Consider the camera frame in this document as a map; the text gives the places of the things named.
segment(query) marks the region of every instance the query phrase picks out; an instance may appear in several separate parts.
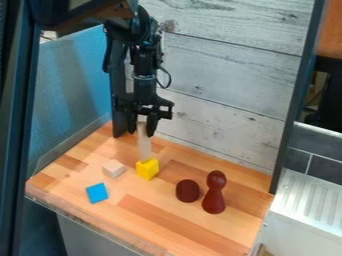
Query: metal frame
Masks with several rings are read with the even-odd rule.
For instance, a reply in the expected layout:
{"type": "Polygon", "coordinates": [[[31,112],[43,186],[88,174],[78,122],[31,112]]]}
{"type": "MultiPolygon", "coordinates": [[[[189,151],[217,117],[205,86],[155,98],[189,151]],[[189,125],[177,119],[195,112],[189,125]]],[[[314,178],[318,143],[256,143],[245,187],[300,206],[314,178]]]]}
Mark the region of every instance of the metal frame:
{"type": "Polygon", "coordinates": [[[7,5],[0,101],[0,255],[18,255],[40,29],[27,1],[7,5]]]}
{"type": "Polygon", "coordinates": [[[297,120],[298,109],[303,105],[303,95],[309,88],[315,63],[315,45],[319,34],[321,18],[324,13],[325,0],[316,0],[311,15],[310,26],[306,36],[303,55],[300,62],[298,76],[292,93],[289,111],[287,113],[283,137],[280,142],[278,156],[274,167],[272,182],[269,192],[275,194],[281,178],[287,145],[289,143],[294,121],[297,120]]]}

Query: yellow cube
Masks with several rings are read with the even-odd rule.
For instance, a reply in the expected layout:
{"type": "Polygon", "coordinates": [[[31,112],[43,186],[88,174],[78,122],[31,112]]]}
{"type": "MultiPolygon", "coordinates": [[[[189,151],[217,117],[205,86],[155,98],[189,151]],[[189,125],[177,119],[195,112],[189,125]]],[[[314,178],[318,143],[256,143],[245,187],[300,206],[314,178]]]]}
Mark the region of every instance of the yellow cube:
{"type": "Polygon", "coordinates": [[[151,158],[144,162],[136,163],[138,176],[145,180],[151,180],[159,172],[159,161],[156,158],[151,158]]]}

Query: game piece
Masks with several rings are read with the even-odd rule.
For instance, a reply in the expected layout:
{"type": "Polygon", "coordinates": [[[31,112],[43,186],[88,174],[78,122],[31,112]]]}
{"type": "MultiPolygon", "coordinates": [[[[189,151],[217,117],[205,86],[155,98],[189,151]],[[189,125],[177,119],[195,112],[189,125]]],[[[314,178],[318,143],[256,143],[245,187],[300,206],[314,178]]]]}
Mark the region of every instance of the game piece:
{"type": "Polygon", "coordinates": [[[146,122],[138,122],[139,160],[145,162],[152,158],[151,140],[146,134],[146,122]]]}
{"type": "Polygon", "coordinates": [[[182,180],[177,184],[176,196],[184,203],[195,202],[200,195],[198,184],[193,180],[182,180]]]}
{"type": "Polygon", "coordinates": [[[156,158],[151,158],[148,161],[139,161],[136,163],[138,176],[151,180],[159,172],[159,161],[156,158]]]}
{"type": "Polygon", "coordinates": [[[203,209],[211,214],[218,214],[226,209],[222,189],[226,186],[227,179],[223,172],[212,171],[207,177],[209,191],[203,199],[203,209]]]}
{"type": "Polygon", "coordinates": [[[102,166],[102,172],[112,178],[119,177],[127,170],[126,166],[116,159],[111,159],[102,166]]]}
{"type": "Polygon", "coordinates": [[[106,185],[103,182],[96,184],[96,185],[93,185],[93,186],[90,186],[90,187],[87,187],[86,191],[88,194],[89,201],[92,204],[106,200],[109,197],[106,185]]]}

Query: blue block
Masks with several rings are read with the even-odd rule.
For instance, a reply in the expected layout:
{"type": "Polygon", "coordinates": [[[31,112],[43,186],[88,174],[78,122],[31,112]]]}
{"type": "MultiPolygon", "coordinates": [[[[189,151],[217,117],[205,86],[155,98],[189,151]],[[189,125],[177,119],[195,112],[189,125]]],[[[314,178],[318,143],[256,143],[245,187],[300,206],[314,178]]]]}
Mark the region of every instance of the blue block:
{"type": "Polygon", "coordinates": [[[89,201],[92,204],[106,200],[109,197],[106,185],[103,182],[94,186],[87,187],[86,190],[88,193],[89,201]]]}

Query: dark red pawn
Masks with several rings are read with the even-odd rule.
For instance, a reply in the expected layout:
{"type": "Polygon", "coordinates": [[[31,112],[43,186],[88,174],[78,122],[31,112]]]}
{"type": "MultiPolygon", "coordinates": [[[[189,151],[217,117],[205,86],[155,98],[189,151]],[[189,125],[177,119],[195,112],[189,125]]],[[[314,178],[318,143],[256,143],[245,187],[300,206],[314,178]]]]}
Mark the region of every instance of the dark red pawn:
{"type": "Polygon", "coordinates": [[[226,203],[223,198],[222,189],[227,184],[226,176],[223,172],[212,171],[207,177],[209,187],[208,193],[203,199],[203,209],[211,214],[218,214],[226,209],[226,203]]]}

